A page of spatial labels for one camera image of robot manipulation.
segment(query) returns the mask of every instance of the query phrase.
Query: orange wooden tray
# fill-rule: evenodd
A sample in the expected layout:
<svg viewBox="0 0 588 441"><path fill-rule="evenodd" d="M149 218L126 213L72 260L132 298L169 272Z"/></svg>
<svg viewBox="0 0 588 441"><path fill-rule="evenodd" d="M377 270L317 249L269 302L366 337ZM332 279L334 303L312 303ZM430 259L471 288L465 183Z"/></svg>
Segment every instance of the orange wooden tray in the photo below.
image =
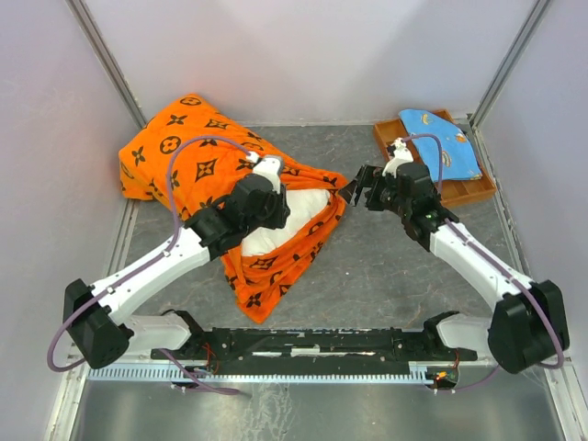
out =
<svg viewBox="0 0 588 441"><path fill-rule="evenodd" d="M433 113L442 119L453 122L451 115L446 110L437 110ZM386 148L396 138L404 138L405 136L408 136L408 132L404 128L400 118L377 122L374 125L374 137L387 161L390 159L390 156ZM414 161L416 163L422 163L423 160L414 147L414 144L409 141L406 145L413 154ZM443 205L446 207L457 207L492 197L496 192L496 185L488 176L484 167L481 166L480 161L478 161L478 166L481 170L481 179L474 181L443 181L443 191L441 193L441 202Z"/></svg>

